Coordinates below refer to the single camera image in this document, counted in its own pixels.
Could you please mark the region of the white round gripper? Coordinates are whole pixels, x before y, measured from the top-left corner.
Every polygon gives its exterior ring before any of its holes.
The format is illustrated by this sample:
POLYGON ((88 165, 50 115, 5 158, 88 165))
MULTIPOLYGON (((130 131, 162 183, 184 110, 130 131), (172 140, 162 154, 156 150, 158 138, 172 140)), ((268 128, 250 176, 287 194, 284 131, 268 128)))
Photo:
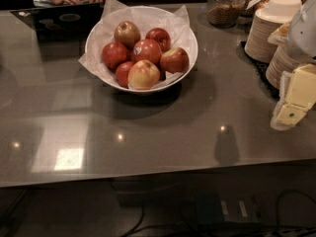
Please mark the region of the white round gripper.
MULTIPOLYGON (((268 37, 268 42, 275 45, 286 40, 291 57, 302 62, 316 62, 316 0, 306 0, 291 23, 282 24, 268 37)), ((276 130, 296 127, 315 104, 316 65, 302 65, 291 73, 284 71, 271 127, 276 130)))

